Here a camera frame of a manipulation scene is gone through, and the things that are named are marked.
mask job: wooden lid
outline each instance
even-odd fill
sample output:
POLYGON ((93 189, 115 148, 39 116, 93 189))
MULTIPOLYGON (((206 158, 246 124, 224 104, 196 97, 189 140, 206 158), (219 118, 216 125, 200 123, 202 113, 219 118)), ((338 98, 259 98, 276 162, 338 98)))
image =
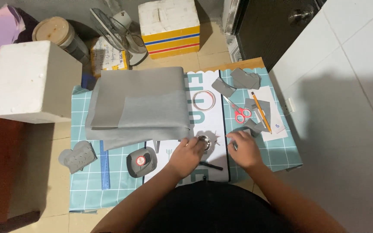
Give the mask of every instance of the wooden lid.
POLYGON ((51 41, 61 45, 70 36, 69 24, 61 17, 52 17, 41 21, 32 33, 33 41, 51 41))

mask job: person's arm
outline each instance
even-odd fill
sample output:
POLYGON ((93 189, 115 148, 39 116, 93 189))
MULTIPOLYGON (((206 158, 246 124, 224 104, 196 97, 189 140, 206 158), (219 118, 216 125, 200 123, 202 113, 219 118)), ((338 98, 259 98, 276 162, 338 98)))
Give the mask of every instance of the person's arm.
POLYGON ((183 139, 168 164, 152 179, 122 200, 95 226, 91 233, 130 232, 177 183, 191 174, 204 154, 205 144, 196 137, 183 139))
POLYGON ((239 131, 229 133, 227 137, 235 140, 237 144, 237 150, 232 143, 228 145, 231 157, 248 173, 272 207, 284 216, 296 231, 346 232, 346 229, 318 204, 276 178, 263 163, 260 150, 251 135, 239 131))

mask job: styrofoam box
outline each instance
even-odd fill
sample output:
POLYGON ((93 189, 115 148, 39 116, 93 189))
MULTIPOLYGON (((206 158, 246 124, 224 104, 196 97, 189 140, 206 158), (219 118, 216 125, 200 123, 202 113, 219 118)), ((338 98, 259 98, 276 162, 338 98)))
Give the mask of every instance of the styrofoam box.
POLYGON ((50 41, 0 49, 0 118, 28 123, 71 120, 71 93, 82 64, 50 41))

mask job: hand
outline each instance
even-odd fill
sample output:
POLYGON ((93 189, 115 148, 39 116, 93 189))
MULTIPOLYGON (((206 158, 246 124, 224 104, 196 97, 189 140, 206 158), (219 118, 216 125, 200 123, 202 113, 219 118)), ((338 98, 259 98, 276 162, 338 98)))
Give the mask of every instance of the hand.
POLYGON ((179 179, 183 179, 198 166, 204 155, 204 149, 205 143, 198 141, 197 137, 193 137, 189 141, 183 139, 165 167, 172 169, 179 179))
POLYGON ((244 131, 238 131, 229 133, 226 137, 231 138, 228 145, 228 152, 234 161, 244 170, 251 167, 265 166, 260 155, 260 150, 251 135, 244 131), (235 150, 232 144, 233 141, 237 144, 237 150, 235 150))

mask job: black door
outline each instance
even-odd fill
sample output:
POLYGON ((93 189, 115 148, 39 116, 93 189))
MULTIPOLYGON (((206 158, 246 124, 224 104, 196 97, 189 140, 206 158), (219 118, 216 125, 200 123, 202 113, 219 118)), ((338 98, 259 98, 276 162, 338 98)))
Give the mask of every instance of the black door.
POLYGON ((243 60, 262 57, 270 71, 323 3, 315 0, 241 0, 236 37, 243 60))

